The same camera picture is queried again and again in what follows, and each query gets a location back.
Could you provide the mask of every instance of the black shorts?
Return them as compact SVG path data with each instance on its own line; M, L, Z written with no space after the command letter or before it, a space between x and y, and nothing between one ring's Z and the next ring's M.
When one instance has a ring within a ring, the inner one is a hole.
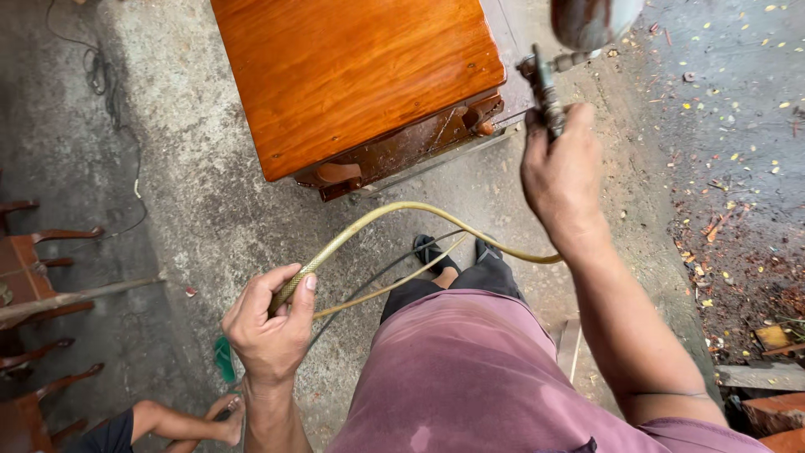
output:
M110 418L87 434L81 436L64 451L65 453L133 453L131 430L134 428L134 413L131 408Z
M480 263L463 271L448 289L483 289L491 293L515 297L526 304L526 299L520 293L517 283L514 282L509 265L502 259L493 257L484 258ZM436 283L416 278L399 288L392 289L386 300L386 306L383 308L380 323L383 324L383 321L387 320L389 316L413 301L418 301L439 291L444 291L444 289Z

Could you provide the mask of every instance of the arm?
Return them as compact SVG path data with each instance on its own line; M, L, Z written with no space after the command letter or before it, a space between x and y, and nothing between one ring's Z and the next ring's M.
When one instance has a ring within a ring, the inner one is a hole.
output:
M221 321L246 375L246 453L309 452L299 408L293 398L294 375L308 348L313 323L316 276L300 281L293 310L282 305L268 318L268 305L301 268L292 264L256 276Z
M727 426L693 360L618 258L598 207L601 145L587 104L550 146L535 115L521 174L526 200L571 270L584 337L626 421L685 417Z

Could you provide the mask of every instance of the hand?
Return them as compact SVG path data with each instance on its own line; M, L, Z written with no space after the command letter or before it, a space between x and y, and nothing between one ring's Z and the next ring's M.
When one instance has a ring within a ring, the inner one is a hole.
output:
M565 109L564 133L550 145L539 114L526 114L526 152L520 176L526 201L563 256L609 233L598 207L601 183L601 144L592 131L594 110L589 104Z
M307 274L291 295L293 310L282 304L273 318L268 317L271 298L301 268L301 264L291 264L252 278L221 321L224 335L246 367L246 381L252 390L255 386L292 387L296 369L307 352L315 307L315 274Z

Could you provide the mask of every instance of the spray gun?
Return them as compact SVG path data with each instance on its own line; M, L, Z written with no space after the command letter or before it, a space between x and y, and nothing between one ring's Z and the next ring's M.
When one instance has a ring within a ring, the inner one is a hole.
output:
M601 48L626 33L642 9L642 0L551 0L551 27L556 39L574 52L549 60L537 44L518 65L542 107L550 140L564 131L564 109L554 86L553 74L591 60Z

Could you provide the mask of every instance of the air hose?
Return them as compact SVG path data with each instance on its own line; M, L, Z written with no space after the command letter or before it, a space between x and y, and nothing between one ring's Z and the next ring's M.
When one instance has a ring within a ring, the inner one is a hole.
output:
M347 302L345 302L343 304L336 305L336 306L328 308L326 310L318 311L313 315L314 320L322 318L323 316L326 316L328 314L336 313L336 312L341 311L341 310L343 310L345 308L349 308L350 306L359 304L359 303L361 303L363 301L367 301L367 300L369 300L369 299L371 299L373 297L377 297L377 296L379 296L379 295L381 295L383 293L387 293L387 292L391 291L394 288L397 288L400 285L403 285L407 281L409 281L409 280L413 279L414 277L418 276L420 273L425 272L426 270L428 270L434 264L438 263L439 260L441 260L442 258L447 256L450 251L452 251L454 248L456 248L458 246L458 244L461 243L461 241L466 239L468 235L473 235L473 236L475 236L475 237L477 237L477 238L479 238L479 239L481 239L481 240L483 240L483 241L485 241L485 242L487 242L487 243L499 248L501 251L503 251L503 252L505 252L505 253L507 253L509 255L514 256L515 258L519 258L520 260L525 260L525 261L528 261L530 263L553 264L553 263L559 263L562 260L562 257L559 256L559 255L535 256L535 255L530 255L528 253L525 253L524 251L520 251L520 250L518 250L516 248L508 247L508 246L506 246L506 245L504 245L502 243L499 243L495 239L492 239L489 236L481 233L480 231L476 230L475 228L472 228L470 225L467 225L466 223L462 222L461 220L459 220L455 216L451 215L447 211L441 210L441 209L439 209L439 208L437 208L435 206L428 205L427 203L421 203L421 202L394 202L394 203L389 203L388 205L385 205L385 206L381 206L381 207L377 208L376 210L372 210L368 214L366 214L363 217L359 218L357 221L355 221L355 223L353 223L350 226L347 226L338 236L336 236L323 249L321 249L321 251L313 258L313 260L311 260L309 263L305 264L299 270L299 272L297 272L296 275L294 275L293 278L291 278L283 286L283 288L279 292L279 295L271 300L271 304L270 304L270 306L268 308L269 316L273 316L274 312L277 311L279 306L282 305L283 303L285 303L285 301L287 301L287 299L293 294L294 290L296 289L296 286L299 284L299 282L302 280L302 278L304 276L306 276L307 274L309 274L311 272L314 272L316 269L318 269L318 267L321 266L321 264L335 250L338 250L339 247L344 245L344 243L349 238L353 237L361 228L365 227L366 225L369 225L372 221L374 221L377 218L383 216L384 214L388 214L389 212L394 212L396 210L402 210L402 209L425 210L427 212L436 214L439 217L444 218L445 220L448 220L449 222L455 223L461 229L466 231L466 233L464 233L464 235L462 235L461 238L459 238L459 240L457 240L446 251L444 251L444 253L442 253L441 255L437 256L430 263L428 263L428 264L424 265L423 267L417 269L411 275L401 279L400 281L396 281L392 285L386 286L383 289L379 289L378 291L375 291L373 293L367 294L367 295L359 297L357 299L353 299L352 301L347 301Z

